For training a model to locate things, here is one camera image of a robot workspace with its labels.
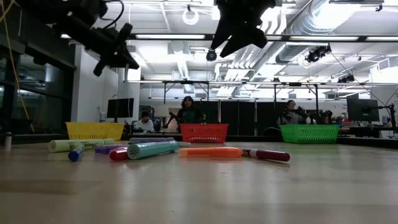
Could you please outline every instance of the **plastic basket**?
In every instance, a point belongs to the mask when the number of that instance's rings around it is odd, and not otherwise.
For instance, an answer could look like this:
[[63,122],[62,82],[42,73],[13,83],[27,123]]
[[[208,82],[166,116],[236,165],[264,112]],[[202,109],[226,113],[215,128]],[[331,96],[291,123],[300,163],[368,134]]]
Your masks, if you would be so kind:
[[284,142],[290,143],[335,143],[339,125],[281,125]]
[[224,143],[228,124],[181,124],[182,140],[192,143]]
[[120,140],[124,124],[118,123],[80,123],[66,122],[69,139],[107,139]]

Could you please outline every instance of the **red basket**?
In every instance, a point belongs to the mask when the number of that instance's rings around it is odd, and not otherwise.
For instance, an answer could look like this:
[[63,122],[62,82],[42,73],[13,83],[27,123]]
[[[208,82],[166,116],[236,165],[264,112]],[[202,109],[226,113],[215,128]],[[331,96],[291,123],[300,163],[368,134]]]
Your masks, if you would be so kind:
[[182,140],[192,143],[224,143],[228,124],[181,124]]

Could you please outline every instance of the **person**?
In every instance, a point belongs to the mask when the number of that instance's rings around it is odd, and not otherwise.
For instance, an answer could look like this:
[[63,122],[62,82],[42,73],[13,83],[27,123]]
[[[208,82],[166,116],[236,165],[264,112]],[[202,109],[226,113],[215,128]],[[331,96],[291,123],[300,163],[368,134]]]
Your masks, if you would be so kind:
[[303,122],[303,117],[300,116],[294,108],[296,107],[296,102],[294,100],[289,100],[287,102],[287,107],[283,115],[281,116],[282,124],[300,124]]
[[154,132],[154,123],[150,120],[150,113],[148,111],[143,111],[141,113],[141,120],[134,124],[135,129],[142,129],[144,133]]
[[186,96],[182,103],[182,109],[178,111],[177,118],[180,123],[201,123],[202,113],[198,107],[195,106],[191,96]]

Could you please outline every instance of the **yellow basket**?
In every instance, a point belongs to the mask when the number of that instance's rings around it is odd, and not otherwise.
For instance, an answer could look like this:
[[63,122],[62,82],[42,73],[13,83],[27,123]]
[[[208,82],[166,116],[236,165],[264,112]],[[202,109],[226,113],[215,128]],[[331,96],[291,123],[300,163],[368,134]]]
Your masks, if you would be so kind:
[[65,122],[69,139],[115,139],[120,140],[124,124]]

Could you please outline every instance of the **computer monitor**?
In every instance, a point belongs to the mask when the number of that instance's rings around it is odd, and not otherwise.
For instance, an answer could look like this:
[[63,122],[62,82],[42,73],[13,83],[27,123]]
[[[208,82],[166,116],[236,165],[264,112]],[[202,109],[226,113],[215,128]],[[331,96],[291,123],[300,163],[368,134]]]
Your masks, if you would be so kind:
[[352,121],[380,121],[378,106],[377,100],[347,99],[348,119]]
[[132,118],[134,98],[108,101],[108,118]]

